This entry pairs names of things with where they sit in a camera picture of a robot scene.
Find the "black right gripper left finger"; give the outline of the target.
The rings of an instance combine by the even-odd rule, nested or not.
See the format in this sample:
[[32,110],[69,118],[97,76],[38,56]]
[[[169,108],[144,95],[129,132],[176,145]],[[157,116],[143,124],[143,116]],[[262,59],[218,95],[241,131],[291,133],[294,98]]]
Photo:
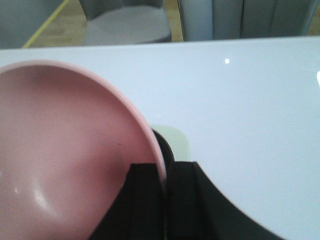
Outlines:
[[157,167],[131,164],[115,201],[90,240],[163,240],[164,195]]

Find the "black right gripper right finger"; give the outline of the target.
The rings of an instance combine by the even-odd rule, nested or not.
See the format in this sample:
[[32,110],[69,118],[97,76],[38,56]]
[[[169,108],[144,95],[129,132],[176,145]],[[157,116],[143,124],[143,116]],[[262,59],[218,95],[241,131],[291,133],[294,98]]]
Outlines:
[[197,162],[173,162],[167,175],[170,240],[278,240],[233,205]]

